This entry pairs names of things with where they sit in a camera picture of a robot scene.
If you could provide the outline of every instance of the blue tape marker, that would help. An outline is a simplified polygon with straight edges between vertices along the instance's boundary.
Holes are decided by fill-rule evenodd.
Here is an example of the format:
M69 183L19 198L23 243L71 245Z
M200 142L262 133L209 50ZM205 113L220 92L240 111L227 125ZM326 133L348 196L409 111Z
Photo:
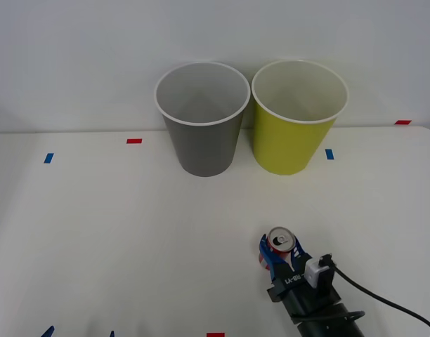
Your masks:
M46 158L45 158L44 164L50 164L50 163L51 163L51 160L53 160L53 155L54 155L54 153L48 153L48 154L46 155Z
M327 160L334 160L334 153L331 149L326 149L326 157Z
M41 335L41 337L52 337L54 332L54 326L51 326L48 330L46 330L46 332Z

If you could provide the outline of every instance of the can lid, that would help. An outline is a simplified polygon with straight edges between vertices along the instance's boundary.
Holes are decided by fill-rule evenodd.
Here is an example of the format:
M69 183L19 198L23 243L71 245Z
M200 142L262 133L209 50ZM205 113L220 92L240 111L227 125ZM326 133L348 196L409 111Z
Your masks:
M287 228L274 227L268 234L268 243L276 251L287 252L294 248L296 238Z

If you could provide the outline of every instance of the white wall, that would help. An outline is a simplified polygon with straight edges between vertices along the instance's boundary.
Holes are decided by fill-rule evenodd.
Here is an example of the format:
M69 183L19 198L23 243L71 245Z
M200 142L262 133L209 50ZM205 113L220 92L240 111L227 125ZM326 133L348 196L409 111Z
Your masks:
M345 78L337 125L430 126L430 0L0 0L0 131L164 128L170 67L279 58Z

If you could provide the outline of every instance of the soda can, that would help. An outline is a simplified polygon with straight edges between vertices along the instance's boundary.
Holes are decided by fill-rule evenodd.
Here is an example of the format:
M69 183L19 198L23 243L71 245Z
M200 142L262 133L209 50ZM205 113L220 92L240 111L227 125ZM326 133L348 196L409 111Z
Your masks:
M293 233L284 227L274 227L266 237L266 243L270 247L270 250L279 255L283 260L288 257L296 242L297 240ZM261 253L259 254L259 262L262 267L270 270L268 263Z

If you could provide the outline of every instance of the yellow paper cup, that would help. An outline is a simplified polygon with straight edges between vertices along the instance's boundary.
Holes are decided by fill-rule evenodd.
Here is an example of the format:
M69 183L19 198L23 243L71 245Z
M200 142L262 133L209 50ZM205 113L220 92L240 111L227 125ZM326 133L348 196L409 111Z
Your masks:
M324 65L282 60L252 80L256 99L254 156L267 171L304 169L348 102L344 80Z

